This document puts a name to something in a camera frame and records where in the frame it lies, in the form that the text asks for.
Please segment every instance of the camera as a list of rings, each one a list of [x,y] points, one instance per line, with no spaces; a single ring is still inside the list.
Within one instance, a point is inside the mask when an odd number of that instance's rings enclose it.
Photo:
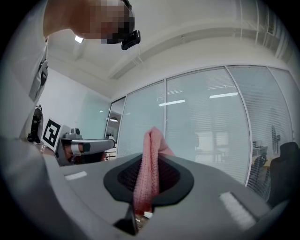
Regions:
[[[122,42],[122,50],[127,50],[134,45],[137,45],[141,42],[141,32],[139,30],[135,30],[131,33],[123,42]]]
[[[72,139],[73,140],[76,140],[76,139],[81,140],[82,136],[80,135],[79,128],[72,128],[71,132],[70,133],[66,133],[63,138],[66,138],[66,139],[69,139],[69,140],[72,140]]]

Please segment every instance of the white sticker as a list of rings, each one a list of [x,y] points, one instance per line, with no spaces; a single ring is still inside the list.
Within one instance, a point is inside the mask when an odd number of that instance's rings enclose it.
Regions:
[[[65,179],[68,180],[68,181],[71,181],[71,180],[75,180],[75,179],[78,179],[78,178],[83,178],[87,175],[88,174],[85,171],[82,171],[82,172],[74,173],[74,174],[71,174],[71,175],[67,175],[67,176],[65,176]]]

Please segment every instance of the black office chair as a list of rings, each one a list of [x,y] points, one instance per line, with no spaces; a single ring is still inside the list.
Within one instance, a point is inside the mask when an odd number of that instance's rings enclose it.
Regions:
[[[300,150],[297,143],[287,142],[280,146],[280,157],[270,165],[271,190],[268,203],[275,207],[293,195],[299,185]]]
[[[267,161],[267,154],[264,153],[263,155],[257,157],[254,161],[253,166],[251,166],[249,181],[247,187],[260,195],[260,191],[257,186],[257,180],[259,176],[260,169],[266,164]]]

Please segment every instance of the ceiling light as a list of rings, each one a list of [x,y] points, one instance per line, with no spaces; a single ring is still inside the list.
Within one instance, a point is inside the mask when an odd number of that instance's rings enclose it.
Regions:
[[[222,98],[222,97],[229,97],[229,96],[236,96],[238,92],[226,93],[226,94],[219,94],[219,95],[212,95],[210,98]]]
[[[118,119],[116,117],[112,117],[111,119],[109,119],[109,121],[112,121],[112,122],[117,122]]]
[[[184,102],[185,102],[185,100],[179,100],[179,101],[169,102],[169,103],[166,103],[166,104],[171,105],[171,104],[184,103]],[[162,104],[159,104],[159,106],[162,107],[162,106],[165,106],[166,104],[162,103]]]
[[[78,43],[82,43],[82,42],[83,42],[83,38],[78,37],[78,36],[75,36],[75,40],[76,40]]]

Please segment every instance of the office furniture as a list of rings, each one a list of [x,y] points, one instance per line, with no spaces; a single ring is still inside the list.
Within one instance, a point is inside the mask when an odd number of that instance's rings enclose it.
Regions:
[[[297,143],[287,142],[280,146],[280,157],[272,160],[270,176],[271,190],[268,203],[275,207],[289,199],[299,185],[300,158]]]
[[[260,169],[265,165],[267,161],[267,155],[261,155],[257,157],[254,161],[254,164],[251,166],[249,181],[247,187],[259,194],[259,188],[257,185],[258,176]]]
[[[117,147],[118,147],[118,144],[116,143],[114,148],[105,151],[106,159],[108,161],[115,160],[117,158]]]
[[[260,156],[264,153],[267,153],[267,150],[268,150],[268,146],[257,146],[257,147],[254,147],[253,146],[253,150],[252,150],[252,156],[255,157],[255,156]]]
[[[274,154],[274,155],[271,155],[271,156],[267,156],[267,160],[265,162],[265,164],[262,166],[263,168],[269,168],[270,165],[271,165],[271,162],[273,159],[276,159],[279,157],[279,154]],[[254,161],[256,160],[256,156],[252,158],[252,164],[251,165],[254,165]]]

